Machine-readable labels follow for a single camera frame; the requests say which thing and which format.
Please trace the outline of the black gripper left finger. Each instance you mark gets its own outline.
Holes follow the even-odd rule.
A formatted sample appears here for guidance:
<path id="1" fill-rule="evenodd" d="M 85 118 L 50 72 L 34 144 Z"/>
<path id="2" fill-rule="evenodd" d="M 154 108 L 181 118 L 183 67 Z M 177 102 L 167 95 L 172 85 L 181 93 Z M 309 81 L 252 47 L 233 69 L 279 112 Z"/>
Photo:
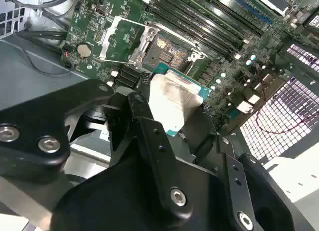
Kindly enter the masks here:
<path id="1" fill-rule="evenodd" d="M 137 92 L 114 93 L 89 79 L 30 99 L 0 113 L 0 173 L 28 181 L 53 180 L 70 156 L 70 144 L 90 132 L 100 111 L 110 125 L 110 164 L 137 156 L 151 175 L 147 193 L 167 219 L 189 219 L 192 202 L 177 159 L 148 101 Z"/>

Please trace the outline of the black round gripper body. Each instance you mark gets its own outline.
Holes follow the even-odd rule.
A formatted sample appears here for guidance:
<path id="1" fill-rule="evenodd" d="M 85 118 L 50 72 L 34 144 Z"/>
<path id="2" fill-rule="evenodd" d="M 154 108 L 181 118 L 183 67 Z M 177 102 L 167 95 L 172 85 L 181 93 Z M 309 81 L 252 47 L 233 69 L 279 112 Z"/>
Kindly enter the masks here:
<path id="1" fill-rule="evenodd" d="M 223 182 L 236 165 L 216 155 L 218 175 L 176 159 L 167 138 L 134 140 L 120 161 L 68 191 L 54 231 L 227 231 L 231 206 Z"/>

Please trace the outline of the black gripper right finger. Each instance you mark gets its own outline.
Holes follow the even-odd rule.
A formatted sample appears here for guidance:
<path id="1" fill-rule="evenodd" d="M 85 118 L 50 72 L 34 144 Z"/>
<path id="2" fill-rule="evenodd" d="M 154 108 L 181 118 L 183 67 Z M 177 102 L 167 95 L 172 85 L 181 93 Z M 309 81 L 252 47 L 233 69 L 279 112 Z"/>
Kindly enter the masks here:
<path id="1" fill-rule="evenodd" d="M 220 182 L 224 213 L 236 231 L 309 231 L 310 223 L 261 163 L 251 154 L 236 155 L 229 137 L 220 135 L 203 106 L 189 119 L 194 163 Z"/>

